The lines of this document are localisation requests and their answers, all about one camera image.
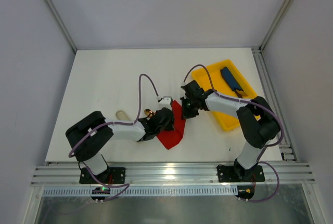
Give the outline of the gold spoon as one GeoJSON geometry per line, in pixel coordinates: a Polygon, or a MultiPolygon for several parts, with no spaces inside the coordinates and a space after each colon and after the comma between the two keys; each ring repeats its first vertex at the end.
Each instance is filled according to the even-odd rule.
{"type": "Polygon", "coordinates": [[[144,114],[146,115],[146,117],[152,117],[155,114],[155,112],[151,109],[145,109],[144,114]]]}

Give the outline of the red paper napkin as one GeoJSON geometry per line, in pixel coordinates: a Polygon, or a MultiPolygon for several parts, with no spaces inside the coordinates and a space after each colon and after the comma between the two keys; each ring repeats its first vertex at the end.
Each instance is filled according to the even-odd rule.
{"type": "Polygon", "coordinates": [[[157,136],[167,150],[178,145],[183,139],[186,123],[186,120],[182,117],[182,106],[177,101],[173,101],[171,107],[174,113],[174,130],[164,130],[157,136]]]}

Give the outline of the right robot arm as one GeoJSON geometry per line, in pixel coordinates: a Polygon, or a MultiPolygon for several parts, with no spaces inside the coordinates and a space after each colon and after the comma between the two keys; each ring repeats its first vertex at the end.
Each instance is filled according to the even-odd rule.
{"type": "Polygon", "coordinates": [[[233,165],[219,165],[219,182],[264,182],[259,159],[269,142],[283,133],[281,122],[266,100],[260,96],[252,100],[227,96],[214,89],[204,90],[196,81],[181,86],[184,119],[199,115],[201,110],[220,112],[238,119],[245,144],[233,165]]]}

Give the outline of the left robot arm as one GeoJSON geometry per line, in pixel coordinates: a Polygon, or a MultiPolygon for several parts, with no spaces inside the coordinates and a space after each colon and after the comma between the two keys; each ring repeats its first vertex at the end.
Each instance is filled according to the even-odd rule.
{"type": "Polygon", "coordinates": [[[83,163],[88,175],[84,177],[103,186],[112,182],[112,169],[100,153],[110,140],[136,142],[154,139],[164,130],[174,129],[174,114],[168,108],[156,111],[152,117],[131,121],[107,122],[100,111],[95,111],[70,127],[65,136],[71,147],[68,157],[83,163]]]}

